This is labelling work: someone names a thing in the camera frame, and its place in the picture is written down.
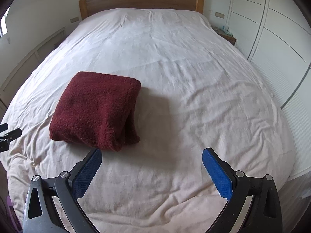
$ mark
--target window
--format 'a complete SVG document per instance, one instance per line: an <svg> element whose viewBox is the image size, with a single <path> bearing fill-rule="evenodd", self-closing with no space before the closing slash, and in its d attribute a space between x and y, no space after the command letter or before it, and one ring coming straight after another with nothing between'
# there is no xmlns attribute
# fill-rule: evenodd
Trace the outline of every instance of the window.
<svg viewBox="0 0 311 233"><path fill-rule="evenodd" d="M0 37L2 37L4 34L7 33L7 25L5 23L5 19L7 17L7 13L9 12L9 9L10 9L10 7L7 9L6 13L1 18L1 21L0 21Z"/></svg>

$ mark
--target dark red blanket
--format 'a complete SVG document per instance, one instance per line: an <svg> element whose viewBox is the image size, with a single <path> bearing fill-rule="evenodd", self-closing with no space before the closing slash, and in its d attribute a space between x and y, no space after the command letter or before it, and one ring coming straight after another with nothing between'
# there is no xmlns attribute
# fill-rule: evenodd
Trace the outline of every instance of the dark red blanket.
<svg viewBox="0 0 311 233"><path fill-rule="evenodd" d="M134 108L140 88L133 78L77 73L57 104L50 138L115 151L138 143Z"/></svg>

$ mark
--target wall outlet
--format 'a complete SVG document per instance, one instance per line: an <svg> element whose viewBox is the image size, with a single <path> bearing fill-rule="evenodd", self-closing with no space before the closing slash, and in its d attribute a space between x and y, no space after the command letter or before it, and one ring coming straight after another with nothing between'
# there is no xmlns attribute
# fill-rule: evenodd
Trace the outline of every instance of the wall outlet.
<svg viewBox="0 0 311 233"><path fill-rule="evenodd" d="M225 18L225 15L219 12L215 12L215 17Z"/></svg>
<svg viewBox="0 0 311 233"><path fill-rule="evenodd" d="M70 20L71 23L74 23L76 21L79 21L79 17L71 18L71 20Z"/></svg>

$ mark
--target bed sheet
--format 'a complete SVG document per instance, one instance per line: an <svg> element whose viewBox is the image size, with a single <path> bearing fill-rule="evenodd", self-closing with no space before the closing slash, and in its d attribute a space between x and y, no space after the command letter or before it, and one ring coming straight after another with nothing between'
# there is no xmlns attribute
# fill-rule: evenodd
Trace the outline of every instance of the bed sheet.
<svg viewBox="0 0 311 233"><path fill-rule="evenodd" d="M4 116L10 129L23 131L0 155L21 221L32 176L56 177L89 152L49 139L57 102L79 71L142 84L135 109L141 141L103 151L78 200L100 232L205 232L226 203L202 165L206 147L248 176L273 175L278 189L292 170L293 137L273 95L203 15L113 9L82 21L27 79ZM68 221L65 226L73 230Z"/></svg>

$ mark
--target burgundy towel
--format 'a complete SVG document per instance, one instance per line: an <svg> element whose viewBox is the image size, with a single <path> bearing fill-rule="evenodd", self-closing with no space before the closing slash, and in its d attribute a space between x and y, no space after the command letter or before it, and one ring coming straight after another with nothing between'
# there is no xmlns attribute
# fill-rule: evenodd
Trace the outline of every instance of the burgundy towel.
<svg viewBox="0 0 311 233"><path fill-rule="evenodd" d="M50 138L115 151L138 143L134 108L140 88L133 78L77 73L57 104Z"/></svg>

